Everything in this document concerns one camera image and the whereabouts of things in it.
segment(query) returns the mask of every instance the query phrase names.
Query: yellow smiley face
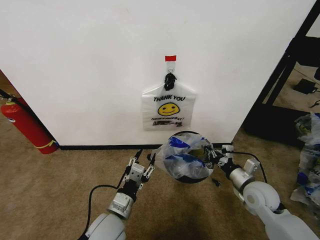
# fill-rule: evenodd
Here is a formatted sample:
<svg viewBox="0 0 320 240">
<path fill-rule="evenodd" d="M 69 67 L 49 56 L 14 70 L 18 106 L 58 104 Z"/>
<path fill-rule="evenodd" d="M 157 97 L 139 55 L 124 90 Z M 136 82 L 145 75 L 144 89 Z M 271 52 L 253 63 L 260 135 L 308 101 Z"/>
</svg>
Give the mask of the yellow smiley face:
<svg viewBox="0 0 320 240">
<path fill-rule="evenodd" d="M 163 104 L 158 109 L 158 114 L 161 116 L 171 116 L 173 114 L 177 114 L 178 112 L 180 112 L 180 108 L 172 102 Z"/>
</svg>

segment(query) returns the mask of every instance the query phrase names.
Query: red tape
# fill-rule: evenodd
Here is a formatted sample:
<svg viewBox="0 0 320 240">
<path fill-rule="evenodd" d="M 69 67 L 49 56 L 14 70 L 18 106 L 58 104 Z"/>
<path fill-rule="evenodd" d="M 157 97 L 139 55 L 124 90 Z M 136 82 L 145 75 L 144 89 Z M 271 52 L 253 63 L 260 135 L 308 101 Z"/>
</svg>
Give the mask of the red tape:
<svg viewBox="0 0 320 240">
<path fill-rule="evenodd" d="M 176 59 L 177 59 L 177 56 L 176 55 L 174 55 L 174 56 L 165 56 L 164 59 L 165 59 L 166 62 L 175 62 Z"/>
</svg>

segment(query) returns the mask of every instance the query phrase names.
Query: plastic bag pile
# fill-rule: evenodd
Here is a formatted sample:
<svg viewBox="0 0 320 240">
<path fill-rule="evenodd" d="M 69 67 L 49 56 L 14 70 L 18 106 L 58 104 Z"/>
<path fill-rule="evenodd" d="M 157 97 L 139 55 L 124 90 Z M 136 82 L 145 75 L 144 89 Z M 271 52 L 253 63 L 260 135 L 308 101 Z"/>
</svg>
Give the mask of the plastic bag pile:
<svg viewBox="0 0 320 240">
<path fill-rule="evenodd" d="M 310 113 L 295 121 L 298 139 L 305 142 L 300 153 L 297 183 L 291 200 L 310 206 L 320 216 L 320 114 Z"/>
<path fill-rule="evenodd" d="M 202 161 L 201 153 L 194 154 L 196 151 L 203 154 L 204 146 L 211 144 L 202 135 L 187 132 L 170 137 L 165 144 L 153 150 L 151 156 L 155 154 L 155 165 L 175 179 L 183 176 L 203 179 L 213 172 Z"/>
</svg>

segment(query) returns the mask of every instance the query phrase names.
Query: black cord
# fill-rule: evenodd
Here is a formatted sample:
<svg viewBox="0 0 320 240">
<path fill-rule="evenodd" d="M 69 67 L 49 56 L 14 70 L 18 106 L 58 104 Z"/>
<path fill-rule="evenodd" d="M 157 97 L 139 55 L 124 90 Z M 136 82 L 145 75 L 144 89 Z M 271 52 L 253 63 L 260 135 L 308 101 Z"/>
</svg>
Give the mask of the black cord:
<svg viewBox="0 0 320 240">
<path fill-rule="evenodd" d="M 261 161 L 257 158 L 256 155 L 254 155 L 254 154 L 252 154 L 252 153 L 248 153 L 248 152 L 242 152 L 242 151 L 227 151 L 227 153 L 230 153 L 230 154 L 250 155 L 250 156 L 254 157 L 254 158 L 260 163 L 261 172 L 262 172 L 262 175 L 263 175 L 263 178 L 264 178 L 264 182 L 265 182 L 266 184 L 268 183 L 267 177 L 266 177 L 266 173 L 265 173 L 265 170 L 264 170 L 264 167 L 262 166 Z"/>
<path fill-rule="evenodd" d="M 314 102 L 314 104 L 313 104 L 312 106 L 310 106 L 309 108 L 313 108 L 313 107 L 315 107 L 315 106 L 318 106 L 318 105 L 319 105 L 319 103 L 318 103 L 318 102 L 320 102 L 320 100 L 315 101 L 315 102 Z"/>
<path fill-rule="evenodd" d="M 88 217 L 87 217 L 87 220 L 86 220 L 86 225 L 85 225 L 85 229 L 83 231 L 83 233 L 81 234 L 81 236 L 78 238 L 78 240 L 81 240 L 81 239 L 87 239 L 86 237 L 86 232 L 89 228 L 89 224 L 90 224 L 90 218 L 91 218 L 91 199 L 92 199 L 92 194 L 94 193 L 94 190 L 98 189 L 98 188 L 112 188 L 112 189 L 118 189 L 121 185 L 121 182 L 122 180 L 124 179 L 126 175 L 126 172 L 124 172 L 121 176 L 121 179 L 118 183 L 117 186 L 112 186 L 112 185 L 107 185 L 107 184 L 103 184 L 103 185 L 97 185 L 95 186 L 94 188 L 92 188 L 92 190 L 90 191 L 90 194 L 89 194 L 89 201 L 88 201 Z"/>
</svg>

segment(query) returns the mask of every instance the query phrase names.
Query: plastic bag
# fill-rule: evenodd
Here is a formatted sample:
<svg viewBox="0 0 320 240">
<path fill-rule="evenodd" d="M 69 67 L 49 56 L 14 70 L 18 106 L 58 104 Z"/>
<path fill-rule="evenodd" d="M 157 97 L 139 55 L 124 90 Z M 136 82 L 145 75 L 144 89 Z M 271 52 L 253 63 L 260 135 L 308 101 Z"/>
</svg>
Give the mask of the plastic bag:
<svg viewBox="0 0 320 240">
<path fill-rule="evenodd" d="M 191 124 L 196 94 L 178 82 L 171 90 L 164 84 L 142 94 L 144 130 L 188 129 Z"/>
<path fill-rule="evenodd" d="M 299 140 L 306 144 L 320 144 L 320 113 L 312 112 L 310 115 L 299 117 L 295 122 L 300 134 Z"/>
<path fill-rule="evenodd" d="M 296 121 L 298 139 L 305 142 L 300 153 L 297 183 L 290 199 L 309 205 L 319 215 L 320 211 L 320 114 L 310 113 Z"/>
<path fill-rule="evenodd" d="M 211 144 L 202 135 L 183 133 L 170 137 L 167 143 L 153 150 L 151 156 L 155 154 L 156 166 L 175 179 L 183 176 L 202 179 L 210 176 L 213 169 L 207 168 L 200 158 L 189 153 L 204 146 Z"/>
</svg>

